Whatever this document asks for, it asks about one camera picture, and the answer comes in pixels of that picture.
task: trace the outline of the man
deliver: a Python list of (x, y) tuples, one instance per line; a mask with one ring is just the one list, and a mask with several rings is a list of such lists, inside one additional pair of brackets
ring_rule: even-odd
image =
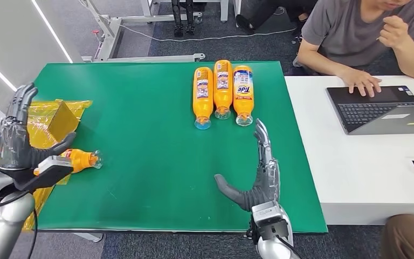
[(414, 215), (389, 218), (382, 236), (382, 259), (414, 259)]
[(302, 36), (294, 65), (338, 76), (350, 93), (381, 91), (379, 79), (356, 68), (388, 48), (414, 78), (414, 0), (319, 0)]

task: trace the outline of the floor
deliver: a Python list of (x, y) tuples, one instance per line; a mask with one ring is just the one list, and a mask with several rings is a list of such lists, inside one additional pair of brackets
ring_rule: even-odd
[[(244, 13), (253, 10), (258, 0), (247, 1)], [(75, 0), (52, 0), (81, 55), (94, 55), (97, 40), (92, 30), (97, 24), (91, 13)], [(99, 11), (111, 16), (142, 15), (137, 0), (94, 0)], [(167, 3), (152, 6), (155, 13), (170, 14)], [(195, 38), (243, 35), (232, 20), (219, 21), (219, 4), (206, 7), (203, 21), (196, 26)], [(170, 22), (127, 24), (134, 30), (156, 38), (172, 38)], [(260, 32), (292, 29), (285, 15), (272, 17)], [(145, 57), (205, 53), (206, 60), (279, 60), (286, 70), (295, 57), (297, 45), (289, 33), (250, 38), (204, 40), (201, 42), (158, 42), (126, 31), (116, 57)], [(397, 74), (396, 61), (387, 53), (371, 65), (372, 74)], [(380, 226), (330, 226), (327, 235), (297, 235), (295, 246), (305, 258), (378, 258)], [(32, 233), (22, 233), (11, 258), (27, 258)], [(33, 259), (118, 259), (118, 258), (259, 258), (250, 240), (241, 235), (107, 234), (93, 243), (69, 233), (39, 233)]]

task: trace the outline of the white table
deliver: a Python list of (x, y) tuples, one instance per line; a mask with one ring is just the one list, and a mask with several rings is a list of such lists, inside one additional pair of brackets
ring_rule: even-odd
[[(414, 79), (384, 76), (381, 85)], [(337, 77), (285, 77), (326, 224), (383, 224), (414, 214), (414, 134), (349, 136), (326, 87)]]

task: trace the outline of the yellow plastic bag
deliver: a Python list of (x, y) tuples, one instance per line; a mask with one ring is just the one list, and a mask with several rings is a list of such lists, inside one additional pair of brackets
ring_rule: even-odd
[[(77, 129), (81, 116), (91, 101), (33, 101), (28, 111), (27, 131), (33, 147), (48, 148), (61, 141), (69, 132)], [(66, 184), (69, 175), (58, 184)], [(53, 187), (38, 189), (33, 196), (36, 200), (36, 211), (40, 213), (42, 206), (50, 196)], [(31, 230), (33, 215), (26, 220), (23, 230)]]

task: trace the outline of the tide bottle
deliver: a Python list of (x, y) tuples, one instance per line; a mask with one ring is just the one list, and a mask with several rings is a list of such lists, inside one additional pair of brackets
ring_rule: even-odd
[(228, 60), (219, 60), (215, 63), (213, 75), (213, 102), (215, 103), (215, 117), (225, 120), (231, 115), (229, 107), (232, 104), (232, 65)]
[(79, 149), (68, 149), (63, 154), (61, 154), (64, 158), (70, 158), (72, 167), (74, 168), (74, 173), (78, 173), (81, 170), (94, 167), (94, 168), (101, 168), (102, 167), (102, 156), (99, 150), (94, 152), (85, 152)]
[(254, 107), (253, 75), (248, 66), (234, 69), (234, 110), (237, 112), (236, 123), (248, 126), (253, 123), (251, 112)]
[(212, 124), (210, 115), (213, 112), (213, 73), (208, 67), (200, 67), (194, 72), (193, 111), (196, 128), (207, 130)]

